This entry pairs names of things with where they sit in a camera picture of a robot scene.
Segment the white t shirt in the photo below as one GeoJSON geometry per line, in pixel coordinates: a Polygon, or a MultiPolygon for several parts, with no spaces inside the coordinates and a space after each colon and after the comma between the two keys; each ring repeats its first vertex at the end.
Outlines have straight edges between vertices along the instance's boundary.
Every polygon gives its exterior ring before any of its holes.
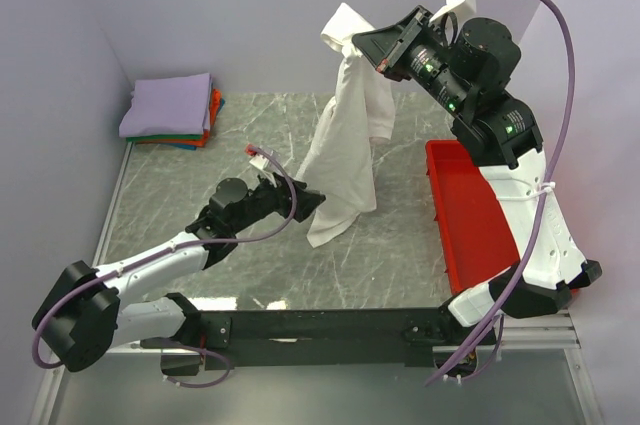
{"type": "Polygon", "coordinates": [[[341,55],[335,93],[322,111],[296,179],[326,196],[307,232],[318,248],[377,208],[372,147],[390,141],[396,106],[390,83],[352,43],[374,27],[346,3],[325,24],[322,41],[341,55]]]}

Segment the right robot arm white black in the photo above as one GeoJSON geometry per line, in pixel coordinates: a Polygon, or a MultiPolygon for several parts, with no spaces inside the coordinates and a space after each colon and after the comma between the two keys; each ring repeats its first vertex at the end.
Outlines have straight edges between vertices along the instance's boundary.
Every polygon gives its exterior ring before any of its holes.
{"type": "Polygon", "coordinates": [[[556,313],[574,290],[602,275],[599,262],[579,250],[566,225],[554,187],[546,177],[543,138],[532,110],[505,87],[521,58],[509,29],[500,22],[467,20],[453,42],[442,25],[417,7],[399,23],[357,33],[355,48],[384,77],[414,80],[453,118],[451,131],[469,153],[499,203],[521,258],[514,267],[454,296],[439,319],[444,340],[460,344],[497,303],[513,318],[556,313]]]}

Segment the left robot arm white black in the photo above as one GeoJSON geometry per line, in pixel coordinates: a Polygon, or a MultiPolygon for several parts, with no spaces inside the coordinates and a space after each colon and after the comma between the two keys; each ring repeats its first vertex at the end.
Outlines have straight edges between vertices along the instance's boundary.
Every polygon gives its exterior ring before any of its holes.
{"type": "Polygon", "coordinates": [[[34,362],[44,369],[63,366],[77,372],[129,342],[155,339],[197,348],[201,313],[188,299],[179,293],[151,302],[140,297],[221,262],[243,243],[240,232],[269,215],[302,222],[325,199],[286,175],[261,177],[255,188],[228,178],[217,185],[196,220],[167,242],[111,264],[72,263],[32,319],[34,362]]]}

